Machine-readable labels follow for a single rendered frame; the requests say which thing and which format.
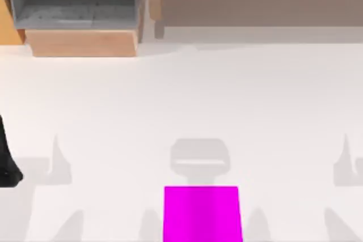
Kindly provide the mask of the magenta block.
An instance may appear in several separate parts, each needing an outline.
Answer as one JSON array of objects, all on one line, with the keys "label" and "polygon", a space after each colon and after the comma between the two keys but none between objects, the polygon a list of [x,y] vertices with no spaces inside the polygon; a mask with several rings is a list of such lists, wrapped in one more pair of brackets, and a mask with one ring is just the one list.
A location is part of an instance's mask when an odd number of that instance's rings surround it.
[{"label": "magenta block", "polygon": [[238,187],[165,187],[163,242],[243,242]]}]

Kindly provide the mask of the wooden cupboard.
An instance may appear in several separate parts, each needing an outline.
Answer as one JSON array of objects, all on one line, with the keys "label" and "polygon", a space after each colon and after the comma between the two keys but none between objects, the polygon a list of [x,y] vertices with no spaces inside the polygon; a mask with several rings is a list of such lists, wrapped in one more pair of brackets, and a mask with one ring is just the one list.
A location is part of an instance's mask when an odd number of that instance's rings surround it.
[{"label": "wooden cupboard", "polygon": [[14,27],[10,0],[0,0],[0,45],[23,45],[25,31]]}]

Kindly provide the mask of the pale wooden drawer front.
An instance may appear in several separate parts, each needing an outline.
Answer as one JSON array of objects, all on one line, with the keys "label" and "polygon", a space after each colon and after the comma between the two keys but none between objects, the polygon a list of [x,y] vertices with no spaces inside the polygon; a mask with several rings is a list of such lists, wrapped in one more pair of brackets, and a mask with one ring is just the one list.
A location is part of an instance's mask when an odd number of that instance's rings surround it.
[{"label": "pale wooden drawer front", "polygon": [[26,38],[35,57],[134,57],[139,32],[27,29]]}]

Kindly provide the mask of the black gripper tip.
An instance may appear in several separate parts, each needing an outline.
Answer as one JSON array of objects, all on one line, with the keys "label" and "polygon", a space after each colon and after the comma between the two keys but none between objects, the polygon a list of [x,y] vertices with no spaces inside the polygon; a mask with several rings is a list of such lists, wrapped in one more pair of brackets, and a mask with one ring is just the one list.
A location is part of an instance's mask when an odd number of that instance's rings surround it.
[{"label": "black gripper tip", "polygon": [[23,180],[23,173],[12,158],[0,115],[0,188],[14,188]]}]

